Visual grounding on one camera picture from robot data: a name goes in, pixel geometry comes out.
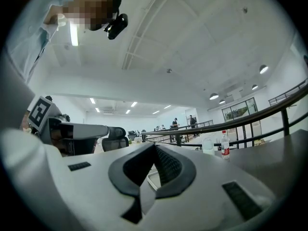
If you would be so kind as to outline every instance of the ceiling light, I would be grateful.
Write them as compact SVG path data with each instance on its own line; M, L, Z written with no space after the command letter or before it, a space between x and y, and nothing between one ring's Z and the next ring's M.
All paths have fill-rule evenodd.
M73 24L70 22L69 24L70 30L71 30L71 40L72 40L72 45L73 46L78 46L78 30L77 30L77 25Z
M218 98L218 94L217 93L212 93L211 96L210 96L210 100L214 100L216 98Z
M265 72L268 70L268 68L269 68L269 67L267 67L266 65L262 65L262 66L260 67L260 74L265 73Z

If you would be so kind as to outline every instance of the ceiling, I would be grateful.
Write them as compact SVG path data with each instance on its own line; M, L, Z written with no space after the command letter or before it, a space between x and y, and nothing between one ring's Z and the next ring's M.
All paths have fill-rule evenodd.
M169 104L161 105L151 103L137 103L134 107L131 107L133 102L127 101L94 99L95 104L92 104L89 98L69 97L69 99L73 103L79 105L79 107L82 107L88 113L97 113L95 108L99 108L102 115L156 117L176 108L175 106L171 106L167 109L164 109Z
M253 84L264 86L294 35L292 23L274 0L123 0L120 10L128 15L129 26L115 40L108 40L102 30L79 30L80 45L73 47L66 25L47 47L44 64L87 71L99 66L102 73L146 72L149 83L156 78L158 84L158 76L173 76L177 81L170 85L187 87L210 109L219 102L208 100L213 92L225 98L238 89L246 96ZM269 70L260 75L262 64ZM158 100L159 94L153 97L154 103ZM114 107L113 101L104 102L102 107ZM121 112L128 109L121 102L116 105L124 106Z

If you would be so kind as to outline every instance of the table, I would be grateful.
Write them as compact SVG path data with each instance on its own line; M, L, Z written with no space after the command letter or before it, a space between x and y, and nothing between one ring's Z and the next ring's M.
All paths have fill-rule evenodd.
M231 150L227 161L262 181L281 199L288 194L301 171L303 159L307 156L307 144L308 131L298 130L260 146ZM215 151L215 155L221 157L221 152ZM155 192L145 180L141 185L143 213L147 213L154 201Z

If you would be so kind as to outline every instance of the water bottle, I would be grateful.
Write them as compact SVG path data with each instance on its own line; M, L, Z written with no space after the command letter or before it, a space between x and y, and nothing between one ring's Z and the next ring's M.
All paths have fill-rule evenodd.
M214 147L213 147L213 143L211 139L206 138L202 141L202 149L203 149L203 153L205 154L215 155L215 151L214 151Z
M226 133L226 130L222 132L222 138L221 138L221 157L223 159L228 159L229 158L229 138Z

